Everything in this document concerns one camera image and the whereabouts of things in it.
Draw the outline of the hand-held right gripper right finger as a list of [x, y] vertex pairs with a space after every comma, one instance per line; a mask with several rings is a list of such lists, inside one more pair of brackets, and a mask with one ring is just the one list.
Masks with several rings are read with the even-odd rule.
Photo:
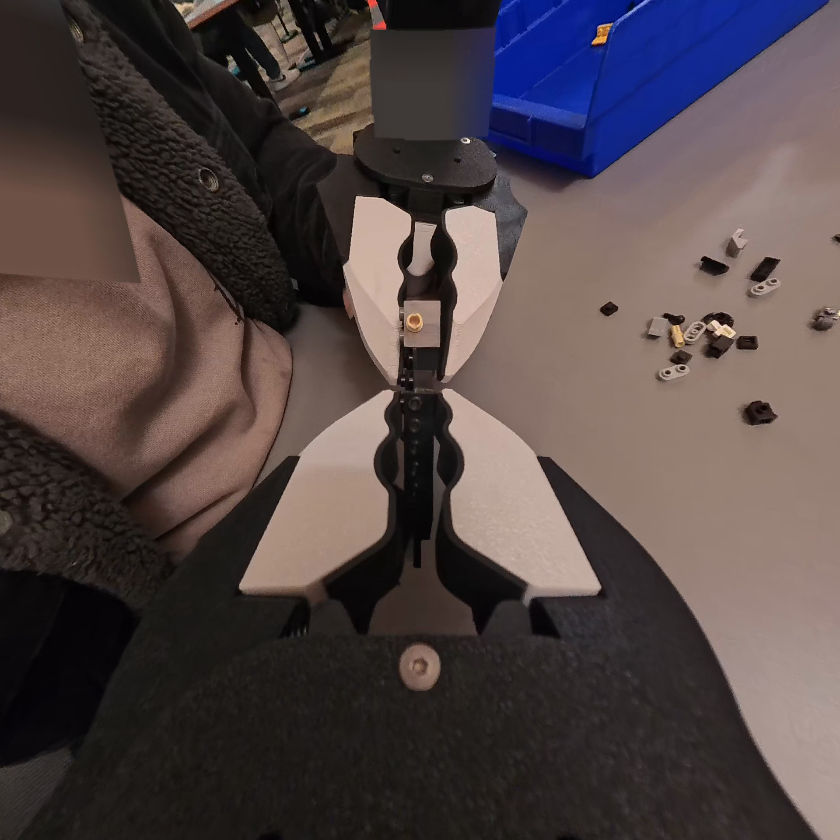
[[477, 634], [500, 605], [602, 592], [535, 452], [457, 392], [437, 399], [437, 474], [444, 484], [437, 576], [466, 604]]

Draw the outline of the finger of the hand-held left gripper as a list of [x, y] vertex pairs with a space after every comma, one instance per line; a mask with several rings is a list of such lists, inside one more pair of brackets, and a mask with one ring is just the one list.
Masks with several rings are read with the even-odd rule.
[[355, 198], [345, 283], [364, 347], [391, 386], [401, 363], [398, 296], [404, 278], [398, 258], [412, 231], [412, 219], [400, 207], [377, 196]]
[[451, 278], [455, 306], [443, 374], [450, 382], [474, 353], [501, 292], [502, 278], [494, 213], [476, 206], [447, 210], [444, 231], [455, 246]]

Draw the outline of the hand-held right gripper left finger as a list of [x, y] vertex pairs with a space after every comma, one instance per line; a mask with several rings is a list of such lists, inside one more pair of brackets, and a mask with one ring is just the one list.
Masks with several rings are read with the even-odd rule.
[[243, 595], [338, 602], [366, 634], [403, 573], [396, 486], [402, 408], [381, 392], [292, 459], [289, 480], [238, 589]]

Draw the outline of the black toy brick car chassis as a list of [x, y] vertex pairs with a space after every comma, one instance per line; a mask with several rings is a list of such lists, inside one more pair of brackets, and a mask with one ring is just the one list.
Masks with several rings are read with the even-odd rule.
[[399, 309], [403, 487], [413, 567], [423, 565], [434, 524], [434, 447], [437, 390], [444, 360], [442, 305], [427, 292]]

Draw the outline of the person's left forearm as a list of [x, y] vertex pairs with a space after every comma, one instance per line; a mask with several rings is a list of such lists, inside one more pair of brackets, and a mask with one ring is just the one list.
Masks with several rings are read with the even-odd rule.
[[309, 137], [267, 98], [205, 57], [197, 72], [211, 99], [242, 141], [257, 182], [269, 198], [268, 227], [290, 278], [306, 303], [344, 306], [343, 263], [318, 184], [338, 156]]

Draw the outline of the grey desk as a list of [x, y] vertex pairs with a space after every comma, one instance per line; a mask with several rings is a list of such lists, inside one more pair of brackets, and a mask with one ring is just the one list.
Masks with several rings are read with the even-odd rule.
[[[633, 534], [703, 626], [766, 760], [838, 838], [838, 2], [586, 180], [509, 150], [528, 209], [478, 349], [453, 380]], [[744, 228], [748, 244], [725, 245]], [[698, 267], [709, 256], [722, 276]], [[780, 288], [749, 296], [762, 258]], [[607, 318], [598, 311], [618, 305]], [[676, 352], [664, 312], [759, 348]], [[743, 408], [778, 418], [750, 426]]]

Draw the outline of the person's taupe sweatshirt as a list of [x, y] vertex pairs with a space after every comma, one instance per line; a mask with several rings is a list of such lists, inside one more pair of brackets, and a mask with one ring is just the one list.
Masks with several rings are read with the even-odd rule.
[[76, 456], [180, 560], [249, 493], [292, 357], [123, 198], [137, 282], [1, 279], [2, 409]]

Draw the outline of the person's black trousers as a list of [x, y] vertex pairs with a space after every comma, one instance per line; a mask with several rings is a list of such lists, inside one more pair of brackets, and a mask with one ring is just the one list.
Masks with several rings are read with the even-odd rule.
[[1, 573], [1, 764], [74, 749], [139, 618], [119, 598], [48, 574]]

